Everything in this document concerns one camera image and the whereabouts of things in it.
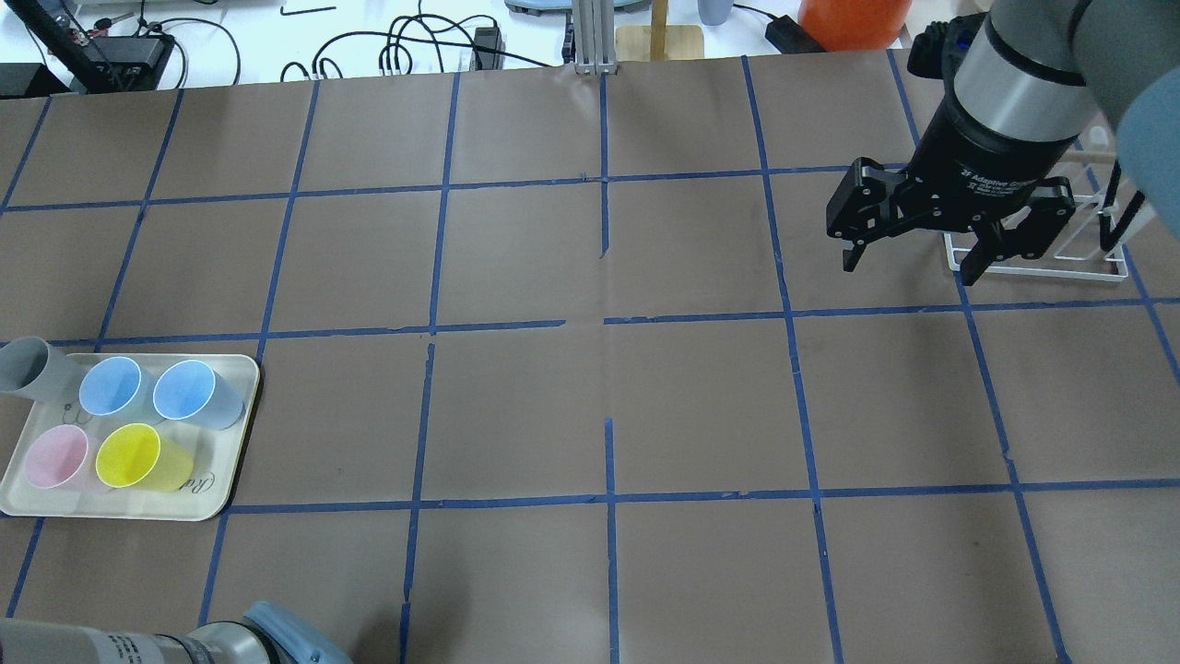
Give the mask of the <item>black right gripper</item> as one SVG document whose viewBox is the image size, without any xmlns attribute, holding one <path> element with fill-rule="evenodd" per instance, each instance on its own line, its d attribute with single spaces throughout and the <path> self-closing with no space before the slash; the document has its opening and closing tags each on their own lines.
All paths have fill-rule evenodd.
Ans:
<svg viewBox="0 0 1180 664">
<path fill-rule="evenodd" d="M 1089 121 L 1074 118 L 1049 138 L 986 126 L 944 98 L 902 167 L 856 157 L 825 208 L 825 232 L 843 241 L 843 271 L 856 272 L 867 243 L 911 231 L 971 234 L 962 285 L 995 264 L 1053 243 L 1079 205 L 1066 176 L 1051 170 Z"/>
</svg>

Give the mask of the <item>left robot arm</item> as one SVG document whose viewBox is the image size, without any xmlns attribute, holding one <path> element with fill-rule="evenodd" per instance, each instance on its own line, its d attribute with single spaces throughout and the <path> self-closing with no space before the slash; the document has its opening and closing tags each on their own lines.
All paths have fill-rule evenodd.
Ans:
<svg viewBox="0 0 1180 664">
<path fill-rule="evenodd" d="M 240 622 L 211 622 L 189 635 L 101 631 L 66 623 L 1 622 L 5 663 L 349 663 L 350 655 L 274 601 L 255 601 Z"/>
</svg>

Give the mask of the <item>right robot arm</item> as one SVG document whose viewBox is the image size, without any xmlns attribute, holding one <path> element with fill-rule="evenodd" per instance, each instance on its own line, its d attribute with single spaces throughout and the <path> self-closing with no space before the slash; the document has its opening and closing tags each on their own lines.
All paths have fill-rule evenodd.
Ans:
<svg viewBox="0 0 1180 664">
<path fill-rule="evenodd" d="M 1176 24 L 1175 1 L 996 1 L 914 39 L 909 67 L 940 78 L 943 100 L 906 167 L 860 157 L 840 180 L 826 232 L 844 243 L 844 270 L 914 230 L 974 235 L 965 285 L 995 262 L 1040 259 L 1077 208 L 1051 169 L 1096 114 L 1115 134 L 1114 172 L 1135 185 L 1117 223 L 1101 221 L 1101 248 L 1143 205 L 1176 232 Z"/>
</svg>

